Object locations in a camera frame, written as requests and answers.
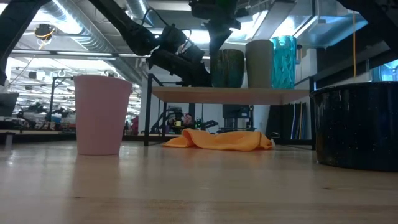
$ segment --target window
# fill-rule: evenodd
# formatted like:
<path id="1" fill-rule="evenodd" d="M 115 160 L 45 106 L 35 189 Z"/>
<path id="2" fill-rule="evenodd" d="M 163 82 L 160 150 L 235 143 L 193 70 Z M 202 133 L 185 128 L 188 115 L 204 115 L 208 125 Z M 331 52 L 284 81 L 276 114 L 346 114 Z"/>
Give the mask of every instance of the window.
<path id="1" fill-rule="evenodd" d="M 398 81 L 398 60 L 372 70 L 373 81 Z"/>

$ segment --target orange towel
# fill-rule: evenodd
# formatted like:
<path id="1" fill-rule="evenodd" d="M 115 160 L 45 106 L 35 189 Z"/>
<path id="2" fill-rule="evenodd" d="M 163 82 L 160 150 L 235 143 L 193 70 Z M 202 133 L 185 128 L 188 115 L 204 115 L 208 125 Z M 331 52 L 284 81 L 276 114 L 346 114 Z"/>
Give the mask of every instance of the orange towel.
<path id="1" fill-rule="evenodd" d="M 164 147 L 199 147 L 202 149 L 251 151 L 272 149 L 272 143 L 260 132 L 234 131 L 210 134 L 206 131 L 184 129 L 180 137 L 171 139 Z"/>

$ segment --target pink cup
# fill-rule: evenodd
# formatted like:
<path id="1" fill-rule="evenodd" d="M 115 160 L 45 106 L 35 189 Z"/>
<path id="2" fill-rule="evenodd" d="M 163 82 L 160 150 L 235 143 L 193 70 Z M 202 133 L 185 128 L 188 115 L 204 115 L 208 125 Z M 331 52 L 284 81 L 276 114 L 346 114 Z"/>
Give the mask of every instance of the pink cup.
<path id="1" fill-rule="evenodd" d="M 119 154 L 132 84 L 100 75 L 74 81 L 78 153 Z"/>

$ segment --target shelf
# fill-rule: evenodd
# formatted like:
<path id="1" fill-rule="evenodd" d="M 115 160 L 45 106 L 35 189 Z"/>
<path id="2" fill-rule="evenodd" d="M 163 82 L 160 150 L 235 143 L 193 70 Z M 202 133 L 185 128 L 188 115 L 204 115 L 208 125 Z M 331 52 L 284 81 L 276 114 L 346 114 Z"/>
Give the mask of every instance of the shelf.
<path id="1" fill-rule="evenodd" d="M 169 103 L 283 105 L 309 95 L 308 90 L 263 88 L 153 87 L 152 93 Z"/>

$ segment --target black trash can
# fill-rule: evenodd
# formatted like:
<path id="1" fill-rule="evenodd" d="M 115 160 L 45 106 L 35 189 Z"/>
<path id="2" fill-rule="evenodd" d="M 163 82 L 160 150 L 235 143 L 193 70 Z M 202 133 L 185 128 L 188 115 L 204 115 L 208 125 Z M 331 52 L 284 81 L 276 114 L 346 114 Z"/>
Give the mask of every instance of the black trash can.
<path id="1" fill-rule="evenodd" d="M 398 82 L 341 85 L 310 96 L 319 163 L 398 171 Z"/>

